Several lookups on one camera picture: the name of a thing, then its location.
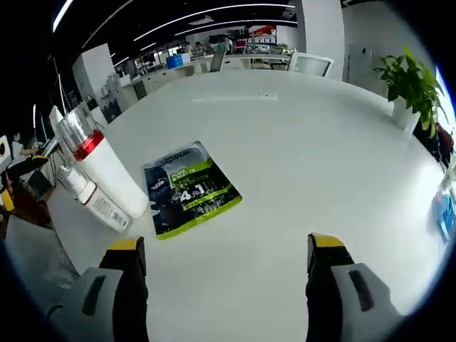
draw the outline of white pillar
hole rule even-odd
[[[296,0],[298,51],[329,57],[334,64],[328,77],[342,80],[345,54],[340,0]]]

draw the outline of white bottle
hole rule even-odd
[[[109,227],[120,233],[125,233],[131,228],[133,220],[89,180],[75,162],[61,165],[57,177],[87,210]]]
[[[141,218],[149,204],[148,196],[138,187],[97,129],[86,106],[74,108],[57,125],[59,138],[67,144],[78,166],[121,210],[133,219]]]

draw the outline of ceiling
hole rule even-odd
[[[134,41],[138,36],[182,16],[245,3],[292,4],[289,0],[223,0],[217,1],[217,4],[208,0],[175,0],[171,4],[162,2],[158,6],[157,1],[151,0],[97,0],[97,6],[94,6],[94,1],[73,0],[53,33],[53,21],[65,2],[28,1],[24,5],[21,1],[15,1],[7,5],[11,9],[4,13],[21,15],[15,23],[20,30],[10,27],[3,30],[14,32],[6,38],[5,47],[9,54],[2,63],[2,81],[9,86],[1,90],[0,120],[7,124],[0,125],[0,134],[4,134],[2,130],[31,130],[34,103],[38,104],[39,113],[48,115],[51,104],[58,102],[56,67],[62,75],[64,88],[71,88],[71,66],[85,50],[108,43],[111,53],[115,53],[113,62],[117,63],[125,57],[143,54],[145,51],[141,51],[141,48],[152,43],[160,46],[176,38],[185,38],[185,35],[176,37],[175,34],[196,27],[189,25],[189,22],[201,19],[204,15],[175,22]],[[221,9],[207,15],[212,17],[214,23],[250,19],[296,20],[294,11],[270,6]]]

